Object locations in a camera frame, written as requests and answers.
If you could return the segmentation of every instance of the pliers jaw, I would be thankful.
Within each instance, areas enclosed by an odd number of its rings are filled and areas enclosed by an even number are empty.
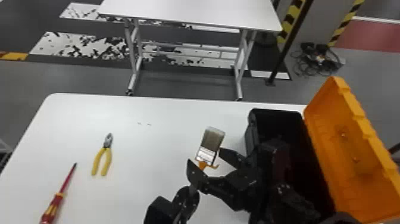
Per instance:
[[[105,140],[104,140],[104,143],[103,143],[103,148],[110,148],[112,143],[113,143],[113,135],[112,135],[112,133],[109,133],[105,137]]]

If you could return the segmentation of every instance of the black pole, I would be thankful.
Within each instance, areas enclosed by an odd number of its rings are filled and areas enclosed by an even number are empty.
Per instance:
[[[393,146],[392,148],[389,149],[389,152],[393,155],[394,153],[397,153],[398,151],[400,151],[400,143],[398,143],[397,145]]]
[[[300,29],[301,25],[303,24],[304,18],[307,15],[308,11],[310,10],[313,2],[314,2],[314,0],[306,0],[305,1],[303,9],[301,10],[300,15],[297,18],[297,21],[296,21],[295,25],[293,26],[291,33],[289,34],[286,44],[283,47],[283,50],[279,55],[278,62],[276,63],[275,68],[272,71],[270,78],[268,80],[265,80],[265,84],[273,85],[276,74],[278,73],[278,69],[280,68],[283,61],[285,60],[285,57],[288,54],[289,49],[291,48],[293,41],[295,40],[297,33],[299,32],[299,29]]]

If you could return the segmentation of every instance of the table leg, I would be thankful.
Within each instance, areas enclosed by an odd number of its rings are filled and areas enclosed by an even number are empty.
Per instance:
[[[127,18],[124,18],[125,38],[126,38],[126,43],[128,44],[128,49],[129,49],[130,64],[132,66],[132,76],[129,80],[126,95],[131,96],[133,94],[133,88],[135,87],[136,80],[138,79],[139,69],[140,69],[140,65],[142,64],[143,56],[140,55],[140,52],[139,52],[139,58],[136,61],[135,50],[133,48],[133,41],[135,41],[136,37],[139,36],[139,26],[135,26],[135,28],[133,29],[133,31],[132,31],[133,36],[131,36],[129,27],[130,27],[130,22],[128,21]]]
[[[137,29],[137,34],[136,34],[137,51],[139,52],[139,56],[143,58],[143,43],[142,43],[142,38],[140,37],[139,20],[134,18],[133,25]]]
[[[257,31],[253,31],[250,37],[250,41],[248,43],[248,46],[246,46],[246,37],[247,37],[247,30],[244,30],[242,32],[242,37],[240,39],[240,45],[239,45],[239,52],[237,53],[236,59],[235,59],[235,64],[233,66],[233,72],[235,73],[235,85],[236,85],[236,101],[241,101],[243,100],[243,93],[242,93],[242,78],[243,74],[246,69],[247,62],[250,57],[251,50],[254,46],[254,39],[255,36],[257,35]],[[242,64],[240,65],[240,69],[238,69],[239,65],[239,59],[242,54],[242,50],[244,53],[243,56],[243,61]]]

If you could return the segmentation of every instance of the white table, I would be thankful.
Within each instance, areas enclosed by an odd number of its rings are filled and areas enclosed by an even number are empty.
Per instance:
[[[237,28],[242,30],[233,71],[235,73],[236,100],[243,98],[241,81],[247,65],[257,31],[279,32],[282,30],[277,14],[270,0],[104,0],[98,9],[102,16],[122,17],[125,21],[125,36],[133,70],[127,95],[133,94],[143,59],[143,43],[140,38],[139,19],[172,21],[206,26]],[[129,19],[134,29],[130,31]],[[247,34],[251,32],[249,42]],[[133,42],[137,41],[139,58],[135,59]],[[151,42],[152,45],[166,46],[165,43]],[[200,48],[222,52],[220,48]]]
[[[143,223],[158,196],[172,200],[188,185],[186,160],[194,158],[207,126],[226,132],[223,147],[245,154],[250,109],[302,112],[304,105],[55,94],[47,97],[0,176],[0,223],[38,223],[74,162],[75,174],[57,224]],[[106,177],[92,177],[95,154],[112,132]],[[224,161],[209,175],[233,168]],[[221,200],[201,194],[190,224],[247,223]]]

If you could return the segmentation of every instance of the yellow pliers handle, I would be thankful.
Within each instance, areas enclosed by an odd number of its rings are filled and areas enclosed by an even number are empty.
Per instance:
[[[108,168],[110,167],[110,164],[111,164],[111,149],[103,147],[97,153],[97,155],[95,157],[95,161],[93,162],[92,176],[96,175],[97,170],[99,169],[100,159],[104,153],[105,153],[105,163],[104,163],[103,169],[101,170],[101,176],[105,176],[107,174]]]

